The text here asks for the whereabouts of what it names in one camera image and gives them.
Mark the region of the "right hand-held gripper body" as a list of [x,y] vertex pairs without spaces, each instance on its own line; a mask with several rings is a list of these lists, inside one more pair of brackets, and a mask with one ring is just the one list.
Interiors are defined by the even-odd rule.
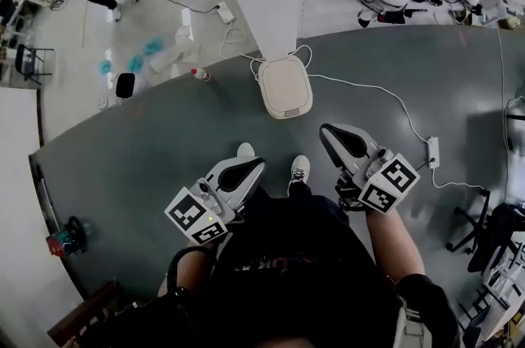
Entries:
[[374,210],[388,214],[420,179],[405,157],[380,146],[365,130],[325,123],[319,137],[340,170],[335,189],[339,206],[346,212]]

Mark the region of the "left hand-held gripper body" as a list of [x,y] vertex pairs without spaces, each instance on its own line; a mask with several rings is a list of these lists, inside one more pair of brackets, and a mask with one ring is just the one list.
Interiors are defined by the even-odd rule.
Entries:
[[240,221],[240,210],[265,169],[265,160],[256,156],[222,160],[191,187],[181,188],[164,213],[192,243],[204,245]]

